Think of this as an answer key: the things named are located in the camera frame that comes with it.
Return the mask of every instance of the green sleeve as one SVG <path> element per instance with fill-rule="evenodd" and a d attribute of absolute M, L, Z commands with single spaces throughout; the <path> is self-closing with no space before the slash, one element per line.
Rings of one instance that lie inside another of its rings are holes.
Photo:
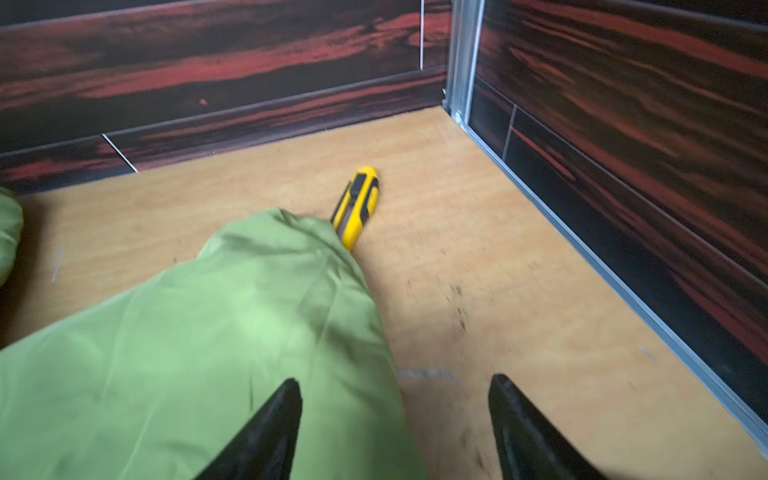
<path fill-rule="evenodd" d="M 13 268 L 23 224 L 22 206 L 10 190 L 0 187 L 0 285 Z"/>
<path fill-rule="evenodd" d="M 291 480 L 428 480 L 361 269 L 278 209 L 0 350 L 0 477 L 195 478 L 288 378 Z"/>

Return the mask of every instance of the dark red wall panel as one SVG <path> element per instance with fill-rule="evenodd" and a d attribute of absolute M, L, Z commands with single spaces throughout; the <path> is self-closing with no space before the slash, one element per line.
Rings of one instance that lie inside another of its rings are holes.
<path fill-rule="evenodd" d="M 144 170 L 434 107 L 442 102 L 444 85 L 445 69 L 430 68 L 333 91 L 117 132 L 109 134 L 109 138 L 138 170 Z"/>
<path fill-rule="evenodd" d="M 17 194 L 132 173 L 101 136 L 0 154 L 0 185 Z"/>
<path fill-rule="evenodd" d="M 475 77 L 469 126 L 499 157 L 504 155 L 513 107 L 503 94 Z"/>
<path fill-rule="evenodd" d="M 451 11 L 450 0 L 424 2 L 424 68 L 448 65 Z"/>
<path fill-rule="evenodd" d="M 5 0 L 0 3 L 0 25 L 38 22 L 124 8 L 168 3 L 167 0 Z"/>
<path fill-rule="evenodd" d="M 698 12 L 487 0 L 469 124 L 768 419 L 768 28 Z"/>
<path fill-rule="evenodd" d="M 768 24 L 768 3 L 754 0 L 648 0 L 662 7 Z"/>
<path fill-rule="evenodd" d="M 183 2 L 0 29 L 0 151 L 419 68 L 417 0 Z"/>
<path fill-rule="evenodd" d="M 478 76 L 768 280 L 768 35 L 596 0 L 485 18 Z"/>

